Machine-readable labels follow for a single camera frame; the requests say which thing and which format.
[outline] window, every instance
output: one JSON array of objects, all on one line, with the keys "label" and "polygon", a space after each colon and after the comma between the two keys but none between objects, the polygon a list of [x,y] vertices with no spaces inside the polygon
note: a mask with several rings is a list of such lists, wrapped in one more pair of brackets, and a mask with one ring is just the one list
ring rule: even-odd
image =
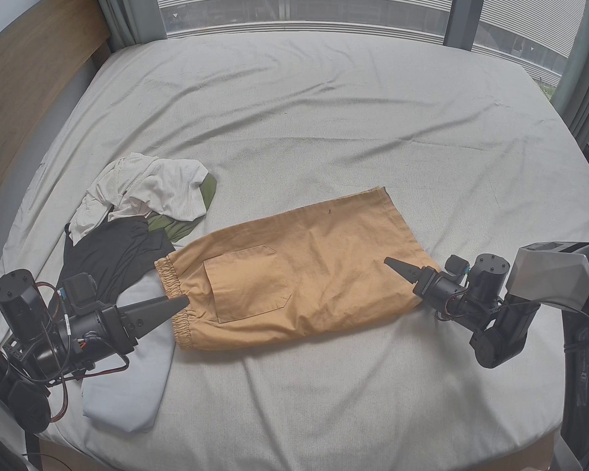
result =
[{"label": "window", "polygon": [[484,0],[472,50],[521,64],[548,96],[563,74],[586,0]]},{"label": "window", "polygon": [[452,0],[157,0],[169,38],[340,29],[443,43]]}]

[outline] bed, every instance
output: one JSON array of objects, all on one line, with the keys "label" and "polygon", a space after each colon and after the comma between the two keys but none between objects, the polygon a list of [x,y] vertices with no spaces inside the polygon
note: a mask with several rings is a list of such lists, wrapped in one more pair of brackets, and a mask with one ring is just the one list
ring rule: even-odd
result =
[{"label": "bed", "polygon": [[[239,33],[137,45],[102,65],[26,192],[0,274],[56,280],[63,225],[132,151],[197,159],[218,180],[177,247],[377,185],[441,266],[589,240],[589,166],[518,65],[378,36]],[[41,436],[132,471],[466,469],[557,428],[564,392],[558,311],[540,309],[523,352],[493,370],[469,337],[419,307],[348,334],[176,349],[149,432],[92,423],[71,382],[67,415]]]}]

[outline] olive green fabric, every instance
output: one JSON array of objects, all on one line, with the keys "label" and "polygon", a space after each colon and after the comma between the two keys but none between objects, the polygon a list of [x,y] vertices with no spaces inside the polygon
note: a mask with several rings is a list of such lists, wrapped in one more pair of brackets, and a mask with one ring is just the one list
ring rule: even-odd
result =
[{"label": "olive green fabric", "polygon": [[[199,189],[201,190],[201,195],[203,196],[205,211],[207,211],[212,205],[212,199],[216,194],[216,178],[208,173],[203,180],[203,183],[201,183],[199,186]],[[196,220],[192,220],[191,222],[180,222],[169,216],[158,215],[157,213],[153,212],[147,218],[148,230],[150,232],[157,229],[164,229],[170,242],[177,242],[193,231],[194,227],[196,227],[204,217],[205,216],[201,216]]]}]

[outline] clothing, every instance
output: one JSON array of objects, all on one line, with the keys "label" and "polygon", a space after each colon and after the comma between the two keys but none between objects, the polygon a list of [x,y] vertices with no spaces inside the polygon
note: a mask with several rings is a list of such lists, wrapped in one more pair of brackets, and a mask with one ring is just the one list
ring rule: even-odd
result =
[{"label": "clothing", "polygon": [[118,295],[151,271],[157,259],[174,251],[164,230],[149,232],[142,216],[104,220],[76,246],[68,228],[57,288],[65,279],[86,272],[96,281],[96,298],[104,303],[116,303]]},{"label": "clothing", "polygon": [[204,216],[199,186],[206,175],[207,169],[195,160],[130,153],[113,161],[90,185],[77,208],[70,222],[72,241],[78,244],[105,216],[111,221],[155,211],[183,222]]},{"label": "clothing", "polygon": [[[216,178],[207,173],[203,183],[201,183],[199,186],[199,190],[201,191],[201,196],[203,196],[205,210],[208,210],[212,205],[213,197],[216,194]],[[169,216],[158,215],[157,213],[153,212],[147,216],[148,229],[150,231],[164,229],[168,239],[170,239],[170,242],[177,242],[192,232],[194,227],[196,227],[203,218],[204,216],[201,216],[196,220],[192,220],[191,222],[181,222]]]},{"label": "clothing", "polygon": [[[116,305],[123,307],[164,294],[157,272],[151,270],[125,289]],[[138,342],[129,354],[131,363],[127,370],[83,379],[81,384],[83,415],[127,433],[148,431],[155,422],[173,360],[174,337],[170,320]],[[92,372],[123,364],[122,359],[114,354],[98,361]]]},{"label": "clothing", "polygon": [[348,330],[411,310],[387,256],[437,268],[382,188],[212,232],[155,263],[181,349],[249,347]]}]

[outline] headboard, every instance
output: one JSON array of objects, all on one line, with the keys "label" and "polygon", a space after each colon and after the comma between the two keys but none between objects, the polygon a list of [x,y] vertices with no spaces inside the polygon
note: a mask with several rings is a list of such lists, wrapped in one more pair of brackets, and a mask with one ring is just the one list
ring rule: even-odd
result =
[{"label": "headboard", "polygon": [[97,0],[42,0],[0,33],[0,185],[18,149],[109,28]]}]

